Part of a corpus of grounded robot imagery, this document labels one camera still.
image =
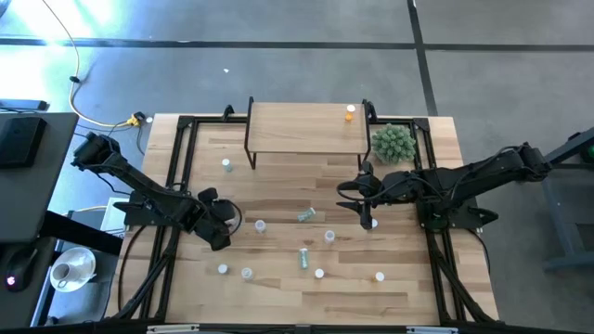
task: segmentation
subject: green succulent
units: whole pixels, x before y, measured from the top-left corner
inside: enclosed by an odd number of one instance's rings
[[[375,155],[385,164],[413,160],[416,154],[415,144],[410,130],[401,125],[388,124],[371,137]]]

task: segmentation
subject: wooden tabletop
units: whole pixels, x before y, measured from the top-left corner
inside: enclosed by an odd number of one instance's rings
[[[248,150],[257,153],[363,154],[368,150],[365,111],[347,104],[268,103],[252,105]]]
[[[164,184],[178,115],[158,114],[152,125],[143,171]],[[462,164],[456,129],[451,118],[430,118],[438,166]],[[372,126],[376,131],[379,126]],[[263,154],[252,170],[243,150],[244,124],[201,124],[194,154],[190,190],[217,188],[221,198],[234,200],[245,215],[230,247],[212,252],[195,235],[182,234],[175,261],[167,313],[168,322],[335,325],[438,324],[429,255],[413,205],[380,206],[373,211],[379,226],[368,232],[358,216],[335,205],[338,183],[352,180],[355,157],[337,155]],[[185,147],[178,166],[185,159]],[[230,159],[227,173],[222,159]],[[410,170],[410,163],[382,166],[370,155],[376,175]],[[313,207],[317,214],[305,223],[297,215]],[[267,223],[264,234],[253,226]],[[336,241],[328,245],[324,233]],[[133,232],[123,243],[128,245]],[[123,277],[127,301],[147,273],[155,229],[147,227],[131,249]],[[461,281],[483,309],[497,318],[497,309],[481,244],[464,230],[452,230],[452,242]],[[309,268],[300,269],[298,250],[309,249]],[[217,266],[229,273],[220,276]],[[240,277],[250,267],[254,280]],[[315,279],[322,268],[326,276]],[[374,282],[376,272],[385,281]],[[153,293],[158,303],[161,280]],[[445,284],[450,314],[454,314],[450,287]],[[106,315],[117,310],[117,285],[111,288]]]

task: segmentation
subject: gray floor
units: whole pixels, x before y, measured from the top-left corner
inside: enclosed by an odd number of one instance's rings
[[[78,37],[412,42],[405,0],[50,3]],[[13,0],[0,19],[0,34],[64,38],[42,6],[29,6],[31,1]],[[590,1],[417,0],[417,8],[426,43],[594,43]],[[86,47],[81,53],[85,84],[76,104],[104,122],[139,110],[220,112],[229,103],[245,110],[249,95],[297,102],[364,97],[380,114],[427,115],[414,51]],[[465,161],[523,141],[548,152],[594,126],[594,53],[429,52],[427,58],[437,110],[455,118]],[[0,82],[2,95],[45,99],[51,111],[68,111],[74,66],[68,47],[1,46],[0,70],[9,78]],[[114,137],[139,166],[135,130]],[[72,147],[80,140],[75,137]],[[105,204],[107,187],[69,162],[50,208],[64,212]],[[481,196],[479,203],[501,216],[484,234],[501,319],[594,332],[594,271],[545,274],[541,269],[544,260],[561,255],[561,247],[540,186],[504,186]]]

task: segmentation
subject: white bottle cap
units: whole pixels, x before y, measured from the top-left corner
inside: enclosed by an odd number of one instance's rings
[[[258,233],[264,233],[266,230],[266,223],[263,220],[257,220],[254,226],[256,227],[256,231],[258,231]]]
[[[229,267],[226,264],[219,264],[219,274],[224,275]]]
[[[336,234],[334,234],[334,231],[326,231],[326,233],[324,234],[324,240],[326,241],[326,243],[334,242],[335,237]]]
[[[253,278],[253,271],[251,270],[251,268],[241,269],[241,278],[245,280],[251,280]]]

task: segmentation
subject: white mug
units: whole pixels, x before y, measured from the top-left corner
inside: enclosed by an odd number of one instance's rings
[[[79,279],[81,273],[73,265],[60,263],[52,270],[52,277],[58,282],[58,288],[64,288],[68,282]]]

